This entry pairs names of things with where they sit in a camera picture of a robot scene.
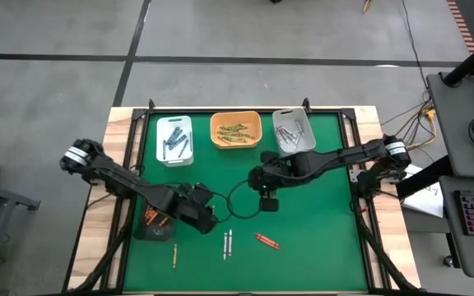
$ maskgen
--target floor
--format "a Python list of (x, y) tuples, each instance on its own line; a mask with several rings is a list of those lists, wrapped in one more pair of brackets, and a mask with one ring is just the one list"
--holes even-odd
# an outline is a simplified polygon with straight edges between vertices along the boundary
[[(450, 71), (468, 55), (445, 0), (406, 4), (425, 74)], [(62, 288), (89, 188), (58, 160), (77, 138), (101, 140), (112, 105), (286, 105), (308, 97), (313, 105), (376, 105), (384, 122), (419, 104), (424, 86), (401, 2), (374, 0), (366, 14), (362, 7), (0, 0), (0, 186), (42, 201), (39, 211), (13, 218), (0, 289)], [(383, 129), (392, 134), (406, 119)], [(444, 155), (442, 139), (425, 152)], [(428, 165), (427, 154), (413, 151), (414, 163)], [(424, 288), (474, 294), (474, 279), (441, 266), (444, 236), (411, 233), (411, 244)]]

